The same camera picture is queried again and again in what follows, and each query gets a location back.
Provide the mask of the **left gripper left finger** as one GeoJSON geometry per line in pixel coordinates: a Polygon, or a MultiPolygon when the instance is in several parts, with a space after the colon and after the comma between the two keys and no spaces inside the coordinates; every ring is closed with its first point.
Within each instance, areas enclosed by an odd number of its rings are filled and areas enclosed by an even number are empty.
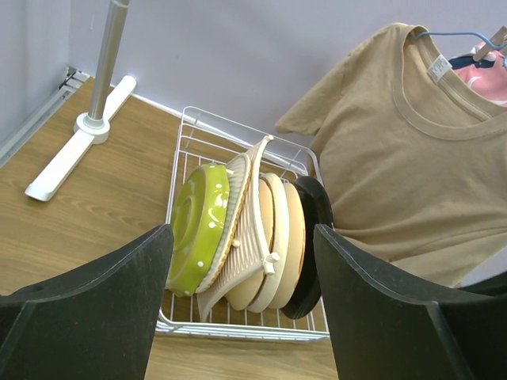
{"type": "Polygon", "coordinates": [[[1,297],[3,379],[142,379],[173,252],[162,224],[1,297]]]}

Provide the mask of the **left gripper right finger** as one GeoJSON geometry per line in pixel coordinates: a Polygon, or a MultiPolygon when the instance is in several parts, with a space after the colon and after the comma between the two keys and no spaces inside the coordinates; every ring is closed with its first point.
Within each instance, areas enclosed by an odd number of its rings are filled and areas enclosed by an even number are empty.
{"type": "Polygon", "coordinates": [[[314,254],[341,379],[503,379],[506,276],[454,289],[314,228],[314,254]]]}

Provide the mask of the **green polka dot plate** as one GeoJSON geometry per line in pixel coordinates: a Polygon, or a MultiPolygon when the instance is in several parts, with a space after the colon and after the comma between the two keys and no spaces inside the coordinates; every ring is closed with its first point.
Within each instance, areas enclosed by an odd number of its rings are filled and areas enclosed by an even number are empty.
{"type": "Polygon", "coordinates": [[[190,296],[210,271],[227,215],[229,181],[225,165],[200,165],[187,177],[173,203],[173,254],[166,288],[190,296]]]}

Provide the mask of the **green yellow woven mat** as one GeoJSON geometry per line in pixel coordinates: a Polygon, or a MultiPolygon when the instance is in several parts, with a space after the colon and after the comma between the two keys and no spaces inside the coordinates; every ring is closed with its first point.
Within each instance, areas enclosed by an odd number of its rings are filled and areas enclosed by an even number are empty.
{"type": "Polygon", "coordinates": [[[245,153],[226,164],[230,171],[225,242],[219,246],[219,263],[212,284],[197,294],[200,320],[206,322],[213,307],[226,298],[235,310],[248,310],[267,276],[276,274],[278,253],[272,253],[261,218],[259,180],[265,148],[274,140],[264,136],[245,153]]]}

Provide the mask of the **black rimmed striped plate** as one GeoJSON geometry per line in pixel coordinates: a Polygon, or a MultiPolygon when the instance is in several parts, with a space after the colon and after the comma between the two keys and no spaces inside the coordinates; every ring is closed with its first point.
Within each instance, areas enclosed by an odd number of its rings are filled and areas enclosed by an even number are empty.
{"type": "Polygon", "coordinates": [[[306,242],[298,283],[281,311],[286,317],[297,320],[308,315],[321,298],[315,261],[314,228],[318,224],[333,227],[334,217],[327,192],[317,179],[299,177],[294,185],[303,206],[306,242]]]}

